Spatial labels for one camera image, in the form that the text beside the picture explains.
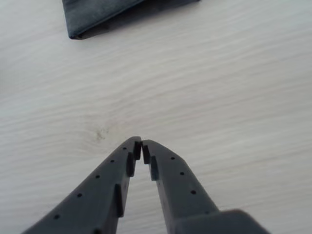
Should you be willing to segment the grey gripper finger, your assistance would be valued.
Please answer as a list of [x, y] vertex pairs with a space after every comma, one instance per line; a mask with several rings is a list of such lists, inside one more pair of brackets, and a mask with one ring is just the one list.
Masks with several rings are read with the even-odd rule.
[[153, 140], [144, 140], [143, 157], [151, 180], [156, 182], [166, 221], [219, 211], [186, 161], [175, 152]]
[[118, 146], [27, 234], [115, 234], [123, 217], [130, 178], [140, 159], [141, 138]]

